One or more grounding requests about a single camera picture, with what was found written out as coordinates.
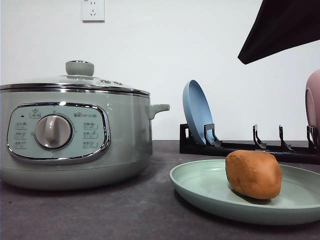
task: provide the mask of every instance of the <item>button label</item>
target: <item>button label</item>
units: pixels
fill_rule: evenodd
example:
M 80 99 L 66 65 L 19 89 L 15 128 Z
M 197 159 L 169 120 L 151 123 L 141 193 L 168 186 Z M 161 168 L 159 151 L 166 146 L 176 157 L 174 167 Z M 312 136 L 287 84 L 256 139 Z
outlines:
M 14 143 L 14 148 L 15 149 L 26 149 L 26 141 L 16 141 Z
M 14 135 L 14 139 L 26 139 L 25 131 L 17 131 Z
M 95 149 L 98 146 L 96 141 L 84 141 L 82 148 L 83 149 Z
M 29 118 L 31 119 L 39 119 L 41 117 L 41 114 L 38 109 L 33 109 L 32 112 L 29 113 Z
M 28 125 L 26 122 L 17 122 L 15 124 L 15 130 L 26 130 L 28 128 Z
M 96 139 L 96 138 L 98 138 L 98 133 L 96 133 L 96 131 L 84 131 L 82 138 L 83 139 Z
M 83 129 L 87 130 L 87 129 L 92 129 L 92 130 L 96 130 L 98 129 L 98 124 L 95 122 L 84 122 L 83 123 Z

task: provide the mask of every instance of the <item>electrical socket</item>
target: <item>electrical socket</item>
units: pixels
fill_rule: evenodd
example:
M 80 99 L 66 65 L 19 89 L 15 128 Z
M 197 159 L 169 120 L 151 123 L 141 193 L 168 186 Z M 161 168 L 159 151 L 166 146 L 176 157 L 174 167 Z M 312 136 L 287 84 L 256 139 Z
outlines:
M 105 21 L 105 0 L 81 0 L 83 22 Z

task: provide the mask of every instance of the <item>control panel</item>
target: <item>control panel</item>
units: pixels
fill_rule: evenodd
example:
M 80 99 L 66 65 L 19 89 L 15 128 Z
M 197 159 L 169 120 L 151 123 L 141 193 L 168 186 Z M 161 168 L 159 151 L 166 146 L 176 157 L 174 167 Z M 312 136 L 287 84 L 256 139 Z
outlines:
M 39 162 L 86 158 L 104 150 L 109 142 L 103 109 L 82 103 L 20 105 L 11 113 L 7 133 L 7 146 L 18 159 Z

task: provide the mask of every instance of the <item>kitchen counter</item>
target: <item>kitchen counter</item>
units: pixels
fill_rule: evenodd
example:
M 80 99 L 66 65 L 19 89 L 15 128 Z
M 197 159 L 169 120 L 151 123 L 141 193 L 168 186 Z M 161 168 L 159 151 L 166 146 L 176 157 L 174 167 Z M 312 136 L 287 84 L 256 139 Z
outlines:
M 320 221 L 254 225 L 214 216 L 189 204 L 174 190 L 169 171 L 179 164 L 204 159 L 224 157 L 179 154 L 179 141 L 157 140 L 145 171 L 116 185 L 36 191 L 2 182 L 1 239 L 320 240 Z M 320 173 L 320 165 L 283 164 Z

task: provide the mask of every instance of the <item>green plate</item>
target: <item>green plate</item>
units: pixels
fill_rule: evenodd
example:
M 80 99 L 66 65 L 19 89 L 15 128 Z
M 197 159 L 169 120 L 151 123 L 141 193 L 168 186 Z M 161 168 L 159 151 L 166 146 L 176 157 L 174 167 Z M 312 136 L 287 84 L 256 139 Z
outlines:
M 280 194 L 270 200 L 243 196 L 228 183 L 225 160 L 184 163 L 170 171 L 176 191 L 211 214 L 251 224 L 296 225 L 320 220 L 320 174 L 280 165 Z

